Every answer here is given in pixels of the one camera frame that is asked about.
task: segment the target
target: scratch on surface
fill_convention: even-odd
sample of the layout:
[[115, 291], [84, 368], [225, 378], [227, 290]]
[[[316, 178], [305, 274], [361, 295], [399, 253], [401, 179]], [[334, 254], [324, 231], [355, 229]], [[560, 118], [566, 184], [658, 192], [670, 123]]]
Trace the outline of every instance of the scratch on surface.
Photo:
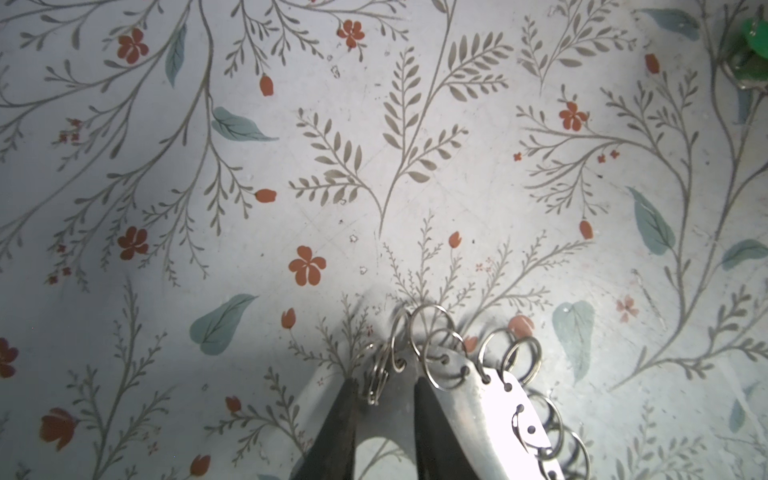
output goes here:
[[643, 295], [645, 295], [645, 299], [648, 301], [648, 304], [650, 305], [650, 309], [654, 311], [654, 315], [656, 315], [656, 318], [659, 319], [659, 322], [661, 323], [661, 328], [664, 329], [664, 331], [667, 331], [667, 322], [664, 321], [664, 317], [661, 316], [661, 312], [659, 311], [658, 307], [656, 307], [656, 303], [651, 299], [650, 294], [648, 293], [648, 290], [645, 289], [643, 286], [643, 277], [640, 276], [640, 272], [638, 272], [636, 269], [632, 269], [632, 275], [634, 275], [634, 278], [637, 280], [637, 285], [640, 286], [641, 290], [643, 290]]
[[728, 386], [733, 390], [733, 394], [736, 396], [736, 401], [741, 404], [741, 408], [744, 409], [746, 417], [750, 420], [752, 427], [755, 428], [756, 437], [760, 440], [760, 444], [768, 445], [768, 443], [766, 443], [765, 433], [763, 432], [763, 425], [760, 423], [757, 415], [750, 409], [750, 404], [746, 401], [746, 396], [744, 395], [744, 389], [741, 387], [741, 384], [739, 384], [739, 377], [733, 369], [733, 366], [730, 364], [730, 360], [724, 358], [717, 363], [717, 366], [720, 367], [720, 371], [723, 373], [726, 382], [728, 382]]

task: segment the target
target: small orange flower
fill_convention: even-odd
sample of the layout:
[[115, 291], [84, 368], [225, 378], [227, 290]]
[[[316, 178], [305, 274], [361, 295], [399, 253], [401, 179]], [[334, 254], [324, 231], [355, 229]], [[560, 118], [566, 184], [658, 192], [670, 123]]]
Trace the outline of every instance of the small orange flower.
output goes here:
[[261, 94], [265, 97], [275, 93], [275, 85], [272, 83], [272, 78], [266, 75], [262, 75], [261, 80], [259, 80], [259, 88], [261, 88]]
[[149, 53], [149, 47], [141, 43], [144, 39], [144, 33], [138, 28], [134, 28], [131, 32], [131, 36], [120, 35], [118, 37], [118, 43], [120, 48], [118, 49], [118, 58], [125, 58], [125, 61], [129, 65], [136, 63], [139, 56], [145, 56]]
[[362, 33], [360, 22], [352, 23], [352, 20], [344, 22], [343, 30], [340, 28], [336, 34], [341, 38], [346, 38], [346, 46], [352, 50], [357, 46], [357, 40], [363, 40], [366, 34]]
[[640, 310], [633, 308], [634, 307], [634, 299], [627, 295], [624, 298], [624, 302], [621, 300], [616, 300], [616, 311], [617, 312], [624, 312], [621, 315], [621, 322], [622, 323], [628, 323], [629, 322], [629, 315], [637, 316], [638, 313], [640, 313]]
[[296, 283], [305, 286], [308, 278], [310, 285], [320, 283], [320, 271], [326, 267], [326, 259], [312, 258], [312, 249], [304, 245], [297, 248], [296, 252], [299, 258], [288, 264], [288, 270], [296, 273]]
[[525, 336], [532, 336], [535, 326], [533, 324], [533, 320], [529, 319], [525, 315], [517, 315], [513, 316], [512, 319], [509, 320], [509, 325], [507, 328], [509, 328], [516, 337], [521, 339]]
[[227, 408], [232, 413], [239, 412], [243, 408], [240, 404], [240, 399], [236, 396], [228, 396], [224, 400], [227, 402]]
[[129, 227], [125, 231], [125, 237], [118, 238], [118, 245], [123, 249], [120, 258], [130, 260], [134, 257], [134, 252], [146, 255], [149, 251], [147, 241], [147, 231], [145, 229], [137, 230], [136, 227]]
[[462, 238], [458, 235], [458, 232], [454, 232], [453, 235], [448, 238], [448, 245], [450, 245], [451, 248], [456, 248], [461, 244]]
[[16, 374], [16, 369], [10, 366], [9, 363], [16, 360], [17, 356], [18, 349], [9, 348], [8, 340], [0, 338], [0, 377], [9, 379]]
[[287, 312], [283, 312], [283, 316], [280, 318], [280, 325], [288, 330], [296, 325], [296, 312], [294, 312], [292, 308], [289, 308]]
[[568, 107], [568, 109], [560, 112], [560, 118], [563, 119], [563, 128], [565, 128], [565, 130], [571, 130], [573, 128], [573, 131], [581, 130], [581, 123], [587, 121], [589, 115], [585, 114], [583, 111], [579, 111], [576, 102], [569, 101], [565, 106]]
[[645, 55], [645, 68], [647, 68], [648, 71], [652, 74], [659, 73], [659, 70], [660, 70], [659, 59], [656, 58], [656, 55], [652, 53]]
[[268, 204], [270, 202], [274, 202], [276, 197], [277, 197], [277, 192], [275, 190], [270, 190], [269, 188], [262, 188], [261, 190], [256, 192], [256, 200], [258, 200], [262, 204]]
[[592, 225], [586, 220], [582, 220], [581, 223], [578, 224], [578, 229], [581, 231], [581, 236], [584, 237], [584, 240], [592, 240], [592, 237], [594, 237], [594, 234], [592, 233]]
[[74, 428], [80, 420], [75, 419], [64, 409], [51, 409], [52, 415], [45, 415], [40, 425], [40, 438], [44, 442], [55, 442], [56, 452], [67, 446], [74, 435]]
[[467, 347], [467, 353], [474, 352], [478, 347], [478, 337], [470, 336], [468, 339], [464, 340], [464, 346]]
[[205, 455], [204, 457], [198, 455], [192, 461], [192, 465], [190, 465], [190, 475], [193, 477], [202, 477], [208, 471], [209, 466], [210, 455]]

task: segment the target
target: floral patterned surface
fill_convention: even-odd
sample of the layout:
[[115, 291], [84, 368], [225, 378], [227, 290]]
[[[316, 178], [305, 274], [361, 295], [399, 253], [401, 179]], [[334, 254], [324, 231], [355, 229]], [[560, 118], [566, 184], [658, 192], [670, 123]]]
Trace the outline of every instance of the floral patterned surface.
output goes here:
[[541, 341], [595, 478], [768, 478], [753, 6], [5, 0], [3, 478], [289, 478], [427, 300]]

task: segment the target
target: blue-green leaf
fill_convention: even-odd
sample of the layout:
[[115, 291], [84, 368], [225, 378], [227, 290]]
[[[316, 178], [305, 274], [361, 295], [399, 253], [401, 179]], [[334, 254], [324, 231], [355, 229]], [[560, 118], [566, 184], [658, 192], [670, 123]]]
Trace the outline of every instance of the blue-green leaf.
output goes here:
[[[744, 398], [749, 400], [752, 396], [752, 392], [754, 391], [755, 387], [757, 386], [757, 383], [753, 383], [752, 385], [746, 387], [744, 389]], [[730, 419], [728, 420], [728, 428], [731, 432], [736, 433], [738, 432], [741, 427], [744, 425], [744, 419], [746, 418], [746, 413], [744, 412], [744, 408], [741, 406], [741, 402], [739, 400], [735, 400], [733, 402], [733, 407], [730, 409]]]
[[730, 270], [744, 260], [768, 257], [768, 247], [757, 240], [741, 240], [723, 254], [723, 270]]
[[690, 40], [699, 39], [699, 22], [679, 8], [640, 8], [638, 12], [650, 15], [664, 30], [681, 33]]
[[168, 55], [165, 56], [165, 76], [168, 77], [171, 87], [176, 86], [176, 75], [184, 63], [184, 39], [187, 37], [187, 24], [179, 28], [170, 43]]
[[232, 115], [224, 107], [214, 109], [214, 119], [210, 126], [227, 140], [234, 141], [272, 141], [276, 138], [267, 137], [261, 133], [253, 120]]
[[739, 99], [739, 116], [737, 123], [739, 125], [744, 125], [746, 119], [750, 116], [750, 109], [752, 108], [752, 89], [742, 90], [737, 88], [736, 95]]
[[643, 243], [651, 253], [664, 255], [674, 246], [674, 232], [646, 197], [632, 187], [627, 187], [634, 197], [634, 219], [643, 237]]
[[203, 315], [190, 326], [190, 338], [200, 344], [206, 355], [218, 355], [230, 345], [245, 309], [256, 299], [241, 293], [213, 312]]
[[552, 313], [552, 326], [574, 368], [574, 382], [578, 382], [589, 370], [594, 308], [583, 300], [573, 304], [562, 303]]

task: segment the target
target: binder ring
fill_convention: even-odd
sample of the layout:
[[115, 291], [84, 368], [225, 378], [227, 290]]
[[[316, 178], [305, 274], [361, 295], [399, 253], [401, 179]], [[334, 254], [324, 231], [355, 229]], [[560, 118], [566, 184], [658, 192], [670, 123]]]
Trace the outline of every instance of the binder ring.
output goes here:
[[[482, 377], [482, 382], [484, 384], [486, 384], [486, 385], [488, 385], [491, 382], [491, 376], [488, 373], [485, 373], [485, 370], [483, 369], [483, 359], [485, 358], [485, 349], [488, 348], [488, 344], [491, 342], [491, 339], [494, 336], [498, 335], [499, 333], [507, 333], [509, 335], [509, 338], [511, 339], [513, 345], [515, 344], [515, 342], [517, 342], [517, 338], [515, 338], [515, 334], [512, 333], [507, 328], [500, 328], [500, 329], [493, 330], [482, 341], [482, 343], [480, 344], [480, 350], [478, 351], [477, 359], [475, 359], [475, 368], [478, 370], [478, 373]], [[512, 364], [509, 366], [509, 368], [512, 368], [513, 366], [515, 366], [515, 362], [517, 361], [517, 355], [516, 354], [513, 355], [511, 360], [512, 360]], [[509, 384], [506, 383], [504, 385], [505, 389], [507, 389], [507, 385], [509, 385]]]
[[[446, 310], [445, 307], [443, 307], [442, 305], [438, 305], [437, 303], [424, 303], [423, 305], [419, 305], [419, 307], [416, 308], [416, 310], [413, 310], [413, 313], [411, 313], [409, 318], [408, 318], [408, 338], [409, 338], [409, 341], [411, 343], [411, 348], [413, 348], [413, 351], [416, 354], [416, 358], [418, 358], [419, 360], [422, 358], [422, 353], [419, 351], [419, 348], [418, 348], [418, 346], [416, 346], [416, 342], [413, 339], [413, 319], [416, 318], [417, 314], [421, 313], [423, 310], [426, 310], [426, 309], [428, 309], [430, 307], [440, 311], [445, 316], [445, 318], [448, 320], [448, 326], [449, 326], [448, 329], [433, 330], [432, 334], [434, 334], [435, 332], [440, 331], [440, 330], [441, 331], [451, 331], [451, 332], [454, 332], [454, 333], [456, 331], [456, 324], [454, 323], [453, 318], [451, 317], [451, 314], [448, 313], [448, 310]], [[464, 339], [461, 336], [459, 336], [459, 339], [462, 341], [462, 343], [464, 342]], [[437, 360], [437, 359], [438, 358], [433, 358], [433, 359], [429, 359], [429, 361], [434, 361], [434, 360]], [[443, 357], [441, 357], [439, 359], [440, 359], [441, 362], [445, 363], [445, 361], [448, 359], [448, 357], [447, 356], [443, 356]]]
[[387, 360], [389, 360], [387, 345], [381, 345], [379, 351], [376, 352], [376, 356], [373, 360], [373, 366], [368, 378], [368, 386], [365, 391], [365, 400], [368, 405], [378, 405], [382, 392], [384, 391], [384, 385], [389, 379], [389, 372], [386, 368]]
[[515, 426], [515, 416], [517, 416], [520, 413], [520, 409], [518, 407], [518, 411], [515, 413], [515, 416], [512, 418], [512, 430], [515, 433], [515, 436], [518, 438], [520, 443], [523, 445], [523, 448], [528, 450], [528, 447], [531, 447], [533, 449], [536, 449], [536, 453], [531, 453], [536, 459], [540, 462], [546, 462], [548, 460], [552, 460], [558, 457], [560, 455], [560, 451], [563, 449], [563, 445], [565, 444], [565, 426], [563, 425], [563, 418], [560, 415], [560, 410], [558, 407], [543, 393], [539, 393], [536, 390], [530, 390], [528, 392], [528, 398], [538, 398], [544, 400], [544, 402], [547, 404], [547, 407], [552, 412], [554, 417], [556, 418], [556, 421], [554, 422], [554, 427], [558, 431], [558, 440], [555, 443], [555, 447], [537, 447], [536, 445], [532, 445], [525, 440], [522, 439], [520, 434], [520, 428], [519, 425]]
[[400, 324], [400, 319], [405, 316], [406, 322], [413, 316], [405, 307], [401, 308], [397, 315], [395, 315], [395, 322], [392, 324], [392, 332], [389, 334], [389, 361], [392, 363], [392, 369], [397, 373], [402, 373], [406, 368], [405, 359], [395, 358], [395, 339], [397, 337], [397, 327]]
[[461, 385], [461, 384], [464, 382], [464, 378], [465, 378], [467, 375], [469, 375], [469, 368], [467, 368], [466, 366], [463, 366], [463, 367], [462, 367], [462, 369], [461, 369], [461, 372], [460, 372], [460, 373], [461, 373], [461, 375], [462, 375], [462, 379], [461, 379], [461, 381], [459, 381], [459, 382], [458, 382], [456, 385], [454, 385], [454, 386], [451, 386], [451, 387], [443, 387], [443, 386], [440, 386], [440, 385], [437, 383], [437, 381], [435, 380], [435, 377], [433, 377], [433, 376], [432, 376], [432, 372], [430, 372], [430, 371], [429, 371], [429, 365], [428, 365], [428, 363], [427, 363], [427, 362], [428, 362], [428, 360], [429, 360], [429, 358], [428, 358], [429, 356], [427, 355], [427, 352], [429, 351], [429, 345], [432, 343], [432, 337], [433, 337], [433, 336], [435, 336], [435, 334], [437, 334], [437, 333], [440, 333], [440, 332], [447, 332], [448, 334], [450, 334], [451, 336], [453, 336], [455, 339], [457, 339], [457, 340], [458, 340], [458, 341], [459, 341], [459, 342], [462, 344], [462, 348], [464, 349], [464, 356], [465, 356], [465, 357], [467, 357], [467, 358], [468, 358], [468, 357], [469, 357], [469, 354], [468, 354], [468, 352], [467, 352], [467, 346], [466, 346], [466, 344], [464, 343], [464, 339], [462, 338], [462, 336], [461, 336], [461, 335], [459, 335], [459, 334], [458, 334], [458, 332], [456, 332], [456, 331], [455, 331], [455, 330], [453, 330], [453, 329], [450, 329], [450, 328], [441, 328], [441, 329], [436, 329], [436, 330], [433, 330], [433, 331], [432, 331], [432, 333], [430, 333], [430, 334], [427, 336], [427, 340], [424, 342], [424, 355], [421, 357], [421, 360], [422, 360], [422, 368], [424, 369], [424, 373], [427, 375], [427, 379], [428, 379], [428, 380], [429, 380], [429, 382], [432, 384], [432, 386], [434, 386], [436, 389], [440, 389], [440, 390], [442, 390], [443, 392], [448, 392], [448, 391], [450, 391], [450, 390], [453, 390], [453, 389], [455, 389], [455, 388], [459, 387], [459, 386], [460, 386], [460, 385]]
[[574, 432], [568, 427], [565, 427], [565, 431], [566, 433], [570, 433], [571, 436], [576, 441], [576, 448], [578, 450], [581, 450], [584, 453], [584, 470], [586, 472], [584, 473], [583, 478], [584, 480], [589, 480], [590, 478], [592, 478], [592, 461], [589, 459], [589, 452], [587, 451], [587, 446], [584, 444], [584, 440], [581, 439], [579, 434], [577, 434], [576, 432]]
[[504, 359], [502, 360], [502, 367], [498, 371], [499, 377], [502, 378], [502, 382], [504, 381], [504, 378], [502, 376], [502, 371], [510, 370], [513, 366], [515, 366], [516, 359], [517, 359], [517, 352], [523, 343], [531, 344], [531, 354], [533, 355], [533, 363], [531, 364], [531, 368], [523, 376], [523, 378], [518, 380], [520, 382], [520, 385], [526, 386], [538, 374], [538, 371], [541, 368], [541, 344], [539, 343], [538, 340], [536, 340], [536, 338], [532, 336], [524, 336], [521, 339], [519, 339], [517, 342], [513, 343], [512, 346], [509, 347], [509, 350], [507, 350], [507, 353], [504, 355]]

